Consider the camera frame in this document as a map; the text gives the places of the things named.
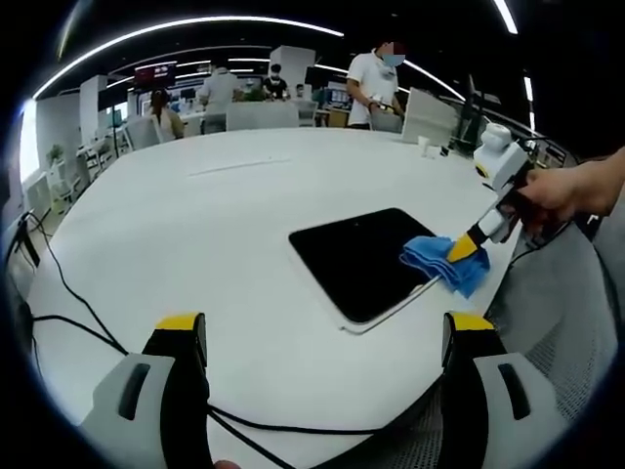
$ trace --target cleaning cloth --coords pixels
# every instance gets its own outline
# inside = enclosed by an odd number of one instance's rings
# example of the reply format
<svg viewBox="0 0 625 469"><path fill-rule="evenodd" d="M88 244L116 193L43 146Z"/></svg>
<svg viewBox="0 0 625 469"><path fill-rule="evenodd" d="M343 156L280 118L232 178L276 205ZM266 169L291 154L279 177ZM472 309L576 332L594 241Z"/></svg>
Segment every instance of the cleaning cloth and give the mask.
<svg viewBox="0 0 625 469"><path fill-rule="evenodd" d="M404 244L399 260L429 278L441 276L454 291L469 298L490 270L488 253L479 248L471 256L451 263L447 254L453 245L448 237L417 236Z"/></svg>

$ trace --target white table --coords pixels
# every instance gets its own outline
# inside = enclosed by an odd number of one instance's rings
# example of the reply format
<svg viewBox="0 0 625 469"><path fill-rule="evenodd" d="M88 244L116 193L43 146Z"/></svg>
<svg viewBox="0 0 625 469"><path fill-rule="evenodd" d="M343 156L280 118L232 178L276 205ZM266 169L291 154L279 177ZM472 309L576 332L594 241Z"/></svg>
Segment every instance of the white table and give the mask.
<svg viewBox="0 0 625 469"><path fill-rule="evenodd" d="M398 138L239 131L135 151L86 191L52 246L68 283L131 351L167 314L204 312L212 404L269 424L381 427L439 377L443 314L468 302L438 282L371 331L349 334L337 328L335 307L287 237L389 207L455 237L485 212L494 194L470 160L425 159ZM486 246L492 271L471 298L476 314L490 304L517 236ZM47 253L28 300L35 316L66 315L97 328ZM121 357L59 321L37 323L35 334L45 382L78 423ZM365 439L237 428L302 468ZM216 459L273 467L210 419L208 434Z"/></svg>

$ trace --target white t-shirt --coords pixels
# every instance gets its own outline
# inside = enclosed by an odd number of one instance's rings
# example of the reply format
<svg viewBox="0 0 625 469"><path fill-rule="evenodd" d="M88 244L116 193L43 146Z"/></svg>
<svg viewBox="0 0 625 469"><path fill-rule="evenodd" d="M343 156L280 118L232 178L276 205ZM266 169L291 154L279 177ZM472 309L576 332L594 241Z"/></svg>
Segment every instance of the white t-shirt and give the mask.
<svg viewBox="0 0 625 469"><path fill-rule="evenodd" d="M238 88L236 75L226 68L217 68L213 75L204 80L204 84L197 92L197 96L208 97L210 107L226 109L232 102L233 92Z"/></svg>
<svg viewBox="0 0 625 469"><path fill-rule="evenodd" d="M399 90L396 68L386 65L374 52L354 57L348 79L359 82L360 91L367 98L389 106L393 104L393 97ZM369 123L369 109L354 100L348 125Z"/></svg>

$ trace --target window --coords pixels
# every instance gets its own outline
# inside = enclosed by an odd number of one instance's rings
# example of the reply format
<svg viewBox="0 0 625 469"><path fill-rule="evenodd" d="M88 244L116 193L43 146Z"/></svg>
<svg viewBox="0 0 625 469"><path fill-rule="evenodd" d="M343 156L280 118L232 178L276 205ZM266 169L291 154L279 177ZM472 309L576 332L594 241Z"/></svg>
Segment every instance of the window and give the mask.
<svg viewBox="0 0 625 469"><path fill-rule="evenodd" d="M20 135L20 181L23 183L39 170L37 151L37 102L28 100L23 107Z"/></svg>

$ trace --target black tablet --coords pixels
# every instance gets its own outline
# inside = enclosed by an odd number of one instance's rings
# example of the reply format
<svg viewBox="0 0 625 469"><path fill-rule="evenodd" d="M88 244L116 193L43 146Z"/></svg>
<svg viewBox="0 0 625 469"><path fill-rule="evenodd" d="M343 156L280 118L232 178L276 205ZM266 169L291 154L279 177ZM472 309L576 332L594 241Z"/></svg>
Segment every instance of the black tablet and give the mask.
<svg viewBox="0 0 625 469"><path fill-rule="evenodd" d="M346 318L366 323L429 279L399 261L403 245L434 234L398 208L289 236L312 275Z"/></svg>

